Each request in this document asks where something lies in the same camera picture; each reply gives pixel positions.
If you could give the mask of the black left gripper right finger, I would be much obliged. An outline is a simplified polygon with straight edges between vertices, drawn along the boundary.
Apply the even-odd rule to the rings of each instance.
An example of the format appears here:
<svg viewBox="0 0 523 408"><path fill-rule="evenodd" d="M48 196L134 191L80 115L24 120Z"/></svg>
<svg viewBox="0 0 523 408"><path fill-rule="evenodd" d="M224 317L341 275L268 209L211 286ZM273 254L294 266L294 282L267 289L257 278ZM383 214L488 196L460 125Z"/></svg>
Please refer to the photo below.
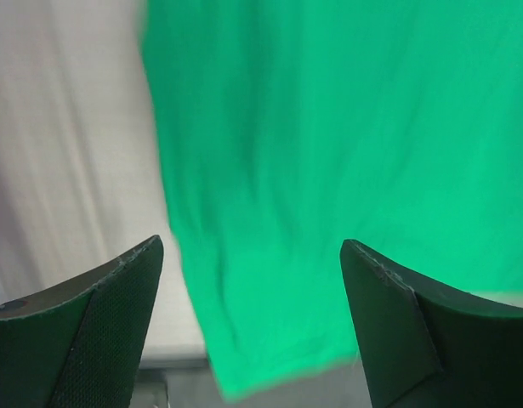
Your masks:
<svg viewBox="0 0 523 408"><path fill-rule="evenodd" d="M375 407L523 407L523 308L347 240L340 263Z"/></svg>

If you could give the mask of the green t shirt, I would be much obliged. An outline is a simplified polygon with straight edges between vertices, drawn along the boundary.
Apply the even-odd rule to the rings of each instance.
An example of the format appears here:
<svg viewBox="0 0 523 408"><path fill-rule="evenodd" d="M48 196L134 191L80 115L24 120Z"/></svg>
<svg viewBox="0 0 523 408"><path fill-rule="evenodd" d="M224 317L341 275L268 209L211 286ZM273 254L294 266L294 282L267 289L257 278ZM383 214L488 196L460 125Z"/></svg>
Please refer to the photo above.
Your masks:
<svg viewBox="0 0 523 408"><path fill-rule="evenodd" d="M357 356L347 239L523 297L523 1L149 1L142 56L226 399Z"/></svg>

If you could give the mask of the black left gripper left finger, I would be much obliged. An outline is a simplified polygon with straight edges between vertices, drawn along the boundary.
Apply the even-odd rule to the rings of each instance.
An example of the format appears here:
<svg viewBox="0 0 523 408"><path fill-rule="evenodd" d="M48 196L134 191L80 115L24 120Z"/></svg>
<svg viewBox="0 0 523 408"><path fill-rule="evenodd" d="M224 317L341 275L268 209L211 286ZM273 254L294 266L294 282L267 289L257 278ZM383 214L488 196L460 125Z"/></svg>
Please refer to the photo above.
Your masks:
<svg viewBox="0 0 523 408"><path fill-rule="evenodd" d="M163 264L159 236L0 305L0 407L127 407Z"/></svg>

